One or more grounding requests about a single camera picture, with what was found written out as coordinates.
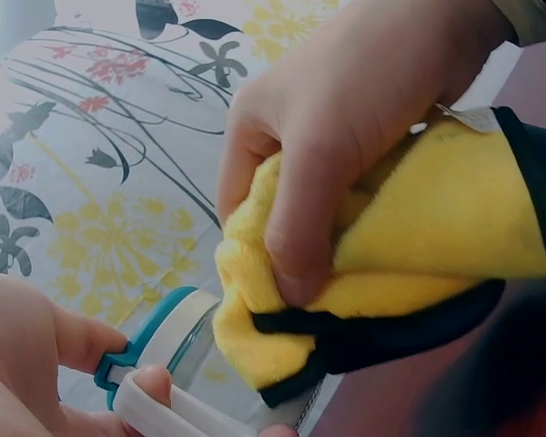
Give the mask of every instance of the floral tablecloth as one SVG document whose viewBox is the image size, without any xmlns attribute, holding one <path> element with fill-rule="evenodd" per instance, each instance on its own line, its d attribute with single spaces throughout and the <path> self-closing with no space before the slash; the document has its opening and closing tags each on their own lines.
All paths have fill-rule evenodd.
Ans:
<svg viewBox="0 0 546 437">
<path fill-rule="evenodd" d="M 220 293 L 231 97 L 345 3 L 56 0 L 56 25 L 1 62 L 0 272 L 126 333 L 174 287 Z M 59 385 L 105 408 L 90 377 Z"/>
</svg>

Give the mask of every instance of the yellow flower pattern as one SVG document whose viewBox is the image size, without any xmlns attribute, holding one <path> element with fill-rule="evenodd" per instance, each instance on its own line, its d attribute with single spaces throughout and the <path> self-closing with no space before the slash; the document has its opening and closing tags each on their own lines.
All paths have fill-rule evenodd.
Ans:
<svg viewBox="0 0 546 437">
<path fill-rule="evenodd" d="M 303 43 L 339 7 L 339 0 L 248 0 L 253 17 L 243 31 L 252 36 L 253 56 L 278 61 L 289 49 Z"/>
<path fill-rule="evenodd" d="M 182 285 L 183 274 L 200 272 L 190 258 L 196 248 L 192 216 L 184 208 L 169 210 L 161 198 L 116 193 L 104 208 L 90 199 L 77 213 L 55 217 L 55 225 L 48 253 L 61 268 L 52 283 L 56 300 L 78 301 L 85 315 L 114 326 Z"/>
</svg>

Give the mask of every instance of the yellow cloth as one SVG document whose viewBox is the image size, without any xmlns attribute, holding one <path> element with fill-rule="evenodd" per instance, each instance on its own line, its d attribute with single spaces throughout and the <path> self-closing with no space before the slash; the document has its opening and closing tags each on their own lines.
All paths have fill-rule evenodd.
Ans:
<svg viewBox="0 0 546 437">
<path fill-rule="evenodd" d="M 279 166 L 280 154 L 258 169 L 216 253 L 225 291 L 217 346 L 256 390 L 297 373 L 315 347 L 310 336 L 261 334 L 250 316 L 286 307 L 263 239 Z M 400 316 L 485 279 L 546 277 L 541 230 L 509 142 L 450 117 L 373 168 L 344 199 L 336 231 L 334 279 L 307 310 Z"/>
</svg>

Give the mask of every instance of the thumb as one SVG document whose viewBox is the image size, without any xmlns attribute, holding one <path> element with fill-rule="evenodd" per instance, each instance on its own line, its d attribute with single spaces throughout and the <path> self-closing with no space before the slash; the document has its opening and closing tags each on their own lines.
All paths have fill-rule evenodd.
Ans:
<svg viewBox="0 0 546 437">
<path fill-rule="evenodd" d="M 134 382 L 154 401 L 168 408 L 172 406 L 170 400 L 172 379 L 166 368 L 161 366 L 147 367 L 134 378 Z"/>
<path fill-rule="evenodd" d="M 329 277 L 333 221 L 360 168 L 343 152 L 331 145 L 284 148 L 265 244 L 288 305 L 310 303 Z"/>
<path fill-rule="evenodd" d="M 143 369 L 135 378 L 134 382 L 155 401 L 170 408 L 170 388 L 172 380 L 166 368 L 150 366 Z M 259 437 L 298 437 L 297 432 L 283 425 L 275 425 L 263 431 Z"/>
<path fill-rule="evenodd" d="M 298 437 L 298 432 L 285 425 L 273 425 L 261 432 L 258 437 Z"/>
</svg>

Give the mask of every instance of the glass jar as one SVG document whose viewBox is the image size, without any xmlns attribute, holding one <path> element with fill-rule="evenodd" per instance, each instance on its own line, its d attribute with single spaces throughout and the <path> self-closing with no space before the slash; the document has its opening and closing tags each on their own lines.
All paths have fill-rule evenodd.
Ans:
<svg viewBox="0 0 546 437">
<path fill-rule="evenodd" d="M 192 287 L 172 291 L 142 323 L 120 354 L 107 354 L 96 372 L 96 384 L 108 391 L 113 410 L 123 377 L 146 365 L 163 365 L 178 388 L 227 416 L 258 431 L 285 423 L 299 431 L 315 404 L 319 387 L 270 409 L 249 388 L 218 350 L 212 320 L 220 299 Z"/>
</svg>

